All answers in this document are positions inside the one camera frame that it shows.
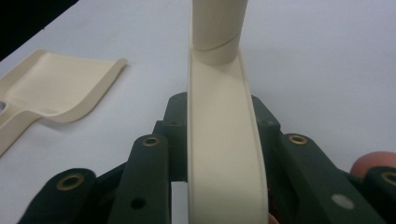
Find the cream plastic tube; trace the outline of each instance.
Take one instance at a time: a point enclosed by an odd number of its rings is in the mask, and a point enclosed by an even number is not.
[[[203,63],[231,62],[238,52],[248,0],[192,0],[192,44]]]

